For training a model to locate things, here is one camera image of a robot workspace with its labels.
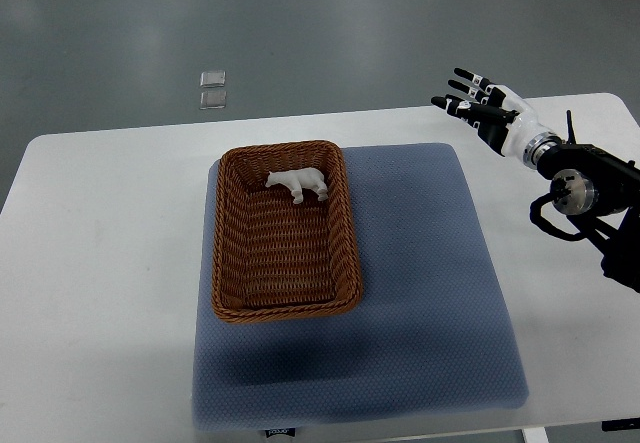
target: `label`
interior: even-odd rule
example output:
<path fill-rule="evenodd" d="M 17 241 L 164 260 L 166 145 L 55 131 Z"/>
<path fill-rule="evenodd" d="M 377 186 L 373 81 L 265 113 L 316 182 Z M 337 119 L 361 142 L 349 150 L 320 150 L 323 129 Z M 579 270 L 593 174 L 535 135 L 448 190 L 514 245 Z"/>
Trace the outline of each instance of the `label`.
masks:
<path fill-rule="evenodd" d="M 287 436 L 296 436 L 295 428 L 279 428 L 274 430 L 265 430 L 267 434 L 267 438 L 272 437 L 273 435 L 287 435 Z"/>

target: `concrete floor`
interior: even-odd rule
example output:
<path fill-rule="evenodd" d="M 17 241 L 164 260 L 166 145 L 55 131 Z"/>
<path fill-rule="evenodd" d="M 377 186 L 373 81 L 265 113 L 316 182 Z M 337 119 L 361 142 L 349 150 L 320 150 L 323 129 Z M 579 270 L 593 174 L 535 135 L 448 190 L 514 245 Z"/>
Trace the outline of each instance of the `concrete floor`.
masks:
<path fill-rule="evenodd" d="M 422 106 L 455 66 L 525 97 L 614 93 L 640 121 L 640 0 L 0 0 L 0 205 L 38 135 Z M 199 110 L 218 68 L 227 107 Z"/>

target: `blue mat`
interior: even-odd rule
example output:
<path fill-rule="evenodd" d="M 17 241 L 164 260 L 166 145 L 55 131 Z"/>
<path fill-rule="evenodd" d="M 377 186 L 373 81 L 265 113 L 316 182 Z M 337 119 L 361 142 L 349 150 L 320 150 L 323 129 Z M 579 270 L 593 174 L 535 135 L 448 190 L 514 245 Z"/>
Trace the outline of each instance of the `blue mat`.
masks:
<path fill-rule="evenodd" d="M 517 408 L 509 314 L 473 201 L 444 144 L 346 148 L 364 297 L 344 315 L 230 325 L 211 309 L 209 173 L 193 420 L 205 431 Z"/>

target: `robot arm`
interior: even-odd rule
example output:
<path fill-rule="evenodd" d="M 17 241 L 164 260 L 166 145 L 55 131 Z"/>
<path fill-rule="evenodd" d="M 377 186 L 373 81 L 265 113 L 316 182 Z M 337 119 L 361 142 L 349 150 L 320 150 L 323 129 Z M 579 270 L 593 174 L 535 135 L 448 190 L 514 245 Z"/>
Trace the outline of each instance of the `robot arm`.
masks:
<path fill-rule="evenodd" d="M 576 143 L 571 114 L 567 112 L 569 139 L 563 141 L 541 125 L 536 111 L 503 85 L 456 68 L 449 85 L 475 101 L 453 95 L 431 102 L 451 116 L 477 129 L 478 136 L 501 156 L 512 156 L 551 180 L 547 195 L 531 204 L 532 223 L 567 241 L 588 239 L 603 254 L 604 276 L 640 292 L 640 171 L 593 145 Z M 542 216 L 547 203 L 578 229 L 569 234 Z M 616 229 L 599 217 L 626 211 Z"/>

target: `white animal figurine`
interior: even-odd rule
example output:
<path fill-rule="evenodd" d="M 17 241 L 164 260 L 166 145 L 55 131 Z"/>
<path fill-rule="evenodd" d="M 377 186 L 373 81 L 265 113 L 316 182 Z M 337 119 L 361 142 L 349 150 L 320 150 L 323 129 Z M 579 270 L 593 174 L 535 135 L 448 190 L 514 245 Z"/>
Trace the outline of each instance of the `white animal figurine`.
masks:
<path fill-rule="evenodd" d="M 318 201 L 324 201 L 327 195 L 327 185 L 324 183 L 324 175 L 315 168 L 302 168 L 301 170 L 269 172 L 269 178 L 265 186 L 284 185 L 291 190 L 293 203 L 302 203 L 302 188 L 313 190 L 318 195 Z"/>

